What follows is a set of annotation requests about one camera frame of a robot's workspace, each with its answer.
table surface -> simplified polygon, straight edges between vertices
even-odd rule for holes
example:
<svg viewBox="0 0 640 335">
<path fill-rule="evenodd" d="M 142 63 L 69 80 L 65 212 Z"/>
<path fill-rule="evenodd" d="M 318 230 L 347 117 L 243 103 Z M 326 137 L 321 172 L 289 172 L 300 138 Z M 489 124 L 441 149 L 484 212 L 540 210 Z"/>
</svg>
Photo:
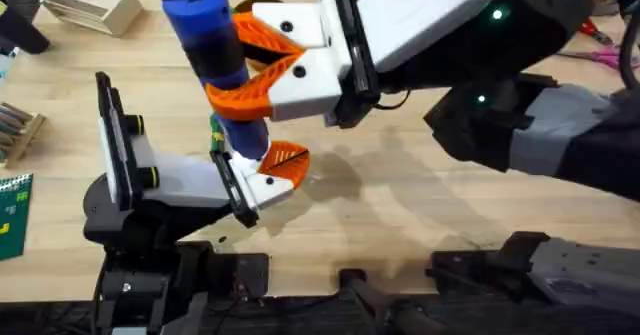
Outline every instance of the table surface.
<svg viewBox="0 0 640 335">
<path fill-rule="evenodd" d="M 0 301 L 91 297 L 103 252 L 82 235 L 82 199 L 104 169 L 96 71 L 111 76 L 128 112 L 144 115 L 156 149 L 208 158 L 211 108 L 160 0 L 141 2 L 147 11 L 120 39 L 41 10 L 35 24 L 52 49 L 18 56 L 0 90 L 3 100 L 48 118 L 26 157 L 0 173 L 35 174 L 25 253 L 0 262 Z M 618 18 L 598 21 L 621 38 Z M 569 47 L 597 45 L 578 35 Z M 553 57 L 534 71 L 602 92 L 622 87 L 615 71 L 586 61 Z M 416 92 L 400 110 L 373 112 L 349 131 L 325 129 L 319 117 L 271 124 L 273 139 L 311 150 L 304 185 L 262 212 L 253 229 L 228 217 L 189 239 L 211 240 L 224 252 L 268 253 L 273 295 L 331 293 L 336 272 L 345 267 L 367 270 L 389 291 L 433 291 L 423 276 L 432 251 L 498 248 L 519 230 L 640 248 L 635 203 L 447 156 L 422 120 L 445 91 Z M 218 245 L 222 236 L 227 240 Z"/>
</svg>

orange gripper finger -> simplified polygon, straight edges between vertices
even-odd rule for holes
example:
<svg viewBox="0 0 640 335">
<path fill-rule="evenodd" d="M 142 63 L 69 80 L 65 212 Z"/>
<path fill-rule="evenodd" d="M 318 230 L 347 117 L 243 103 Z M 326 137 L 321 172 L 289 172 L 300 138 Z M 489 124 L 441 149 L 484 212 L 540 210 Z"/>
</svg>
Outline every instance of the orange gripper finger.
<svg viewBox="0 0 640 335">
<path fill-rule="evenodd" d="M 269 88 L 296 62 L 300 54 L 289 55 L 269 66 L 260 75 L 241 87 L 221 90 L 207 84 L 209 103 L 220 116 L 237 121 L 251 121 L 270 117 L 273 113 L 269 102 Z"/>
<path fill-rule="evenodd" d="M 296 189 L 304 180 L 311 163 L 309 149 L 286 141 L 273 141 L 258 172 L 293 182 Z"/>
</svg>

blue bottle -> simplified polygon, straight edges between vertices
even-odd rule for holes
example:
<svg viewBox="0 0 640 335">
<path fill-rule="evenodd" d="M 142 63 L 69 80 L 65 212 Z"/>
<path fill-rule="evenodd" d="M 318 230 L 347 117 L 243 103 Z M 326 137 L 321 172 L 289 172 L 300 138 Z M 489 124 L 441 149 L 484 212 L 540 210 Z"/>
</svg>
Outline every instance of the blue bottle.
<svg viewBox="0 0 640 335">
<path fill-rule="evenodd" d="M 162 0 L 162 8 L 203 87 L 230 90 L 249 80 L 229 0 Z M 231 146 L 242 156 L 258 160 L 266 153 L 269 135 L 263 119 L 218 118 Z"/>
</svg>

wire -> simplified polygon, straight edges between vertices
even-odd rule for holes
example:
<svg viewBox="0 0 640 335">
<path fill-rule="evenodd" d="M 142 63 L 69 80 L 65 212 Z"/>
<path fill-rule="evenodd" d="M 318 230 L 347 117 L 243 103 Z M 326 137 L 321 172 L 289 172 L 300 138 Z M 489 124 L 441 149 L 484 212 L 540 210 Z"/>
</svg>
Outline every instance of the wire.
<svg viewBox="0 0 640 335">
<path fill-rule="evenodd" d="M 331 296 L 327 296 L 324 297 L 322 299 L 304 304 L 304 305 L 300 305 L 298 307 L 295 307 L 293 309 L 289 309 L 287 311 L 283 311 L 280 313 L 270 313 L 270 314 L 256 314 L 256 315 L 238 315 L 238 314 L 227 314 L 227 317 L 233 318 L 233 319 L 240 319 L 240 320 L 252 320 L 252 319 L 265 319 L 265 318 L 277 318 L 277 317 L 284 317 L 284 316 L 290 316 L 290 315 L 294 315 L 303 311 L 307 311 L 309 309 L 312 309 L 316 306 L 322 305 L 324 303 L 327 303 L 331 300 L 335 300 L 337 298 L 337 294 L 335 295 L 331 295 Z"/>
<path fill-rule="evenodd" d="M 638 35 L 640 32 L 640 7 L 638 7 L 627 25 L 627 31 L 624 33 L 624 40 L 620 48 L 620 76 L 624 85 L 629 90 L 640 89 L 640 82 L 635 75 L 632 67 L 633 50 L 636 47 Z"/>
<path fill-rule="evenodd" d="M 89 327 L 91 329 L 91 335 L 98 335 L 98 329 L 96 329 L 96 322 L 98 321 L 98 308 L 100 306 L 100 288 L 102 287 L 102 280 L 104 279 L 104 271 L 107 266 L 107 256 L 104 255 L 104 259 L 102 260 L 102 266 L 100 267 L 100 272 L 98 273 L 98 278 L 96 279 L 96 288 L 93 290 L 93 301 L 91 302 L 91 318 L 89 319 Z"/>
<path fill-rule="evenodd" d="M 224 321 L 227 320 L 227 317 L 229 317 L 229 315 L 231 314 L 231 310 L 238 306 L 239 303 L 240 298 L 236 299 L 236 301 L 234 301 L 234 303 L 224 311 L 224 314 L 222 314 L 222 316 L 220 317 L 220 321 L 218 322 L 218 326 L 216 326 L 216 330 L 213 332 L 213 335 L 218 335 L 220 329 L 222 329 L 222 324 L 224 324 Z"/>
<path fill-rule="evenodd" d="M 407 90 L 407 93 L 404 96 L 404 99 L 402 99 L 402 101 L 400 101 L 399 103 L 395 104 L 395 105 L 380 105 L 380 104 L 375 104 L 373 105 L 374 109 L 377 110 L 397 110 L 400 109 L 400 107 L 402 107 L 402 105 L 404 105 L 404 103 L 407 102 L 407 100 L 409 100 L 409 96 L 411 95 L 411 90 Z"/>
</svg>

green led light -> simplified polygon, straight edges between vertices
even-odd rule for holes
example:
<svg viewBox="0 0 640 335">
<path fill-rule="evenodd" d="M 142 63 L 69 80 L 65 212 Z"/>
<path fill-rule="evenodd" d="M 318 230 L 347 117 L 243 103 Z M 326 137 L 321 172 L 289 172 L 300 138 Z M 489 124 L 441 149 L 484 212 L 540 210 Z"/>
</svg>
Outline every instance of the green led light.
<svg viewBox="0 0 640 335">
<path fill-rule="evenodd" d="M 494 20 L 501 20 L 504 17 L 504 12 L 500 9 L 497 9 L 491 16 L 493 16 Z"/>
</svg>

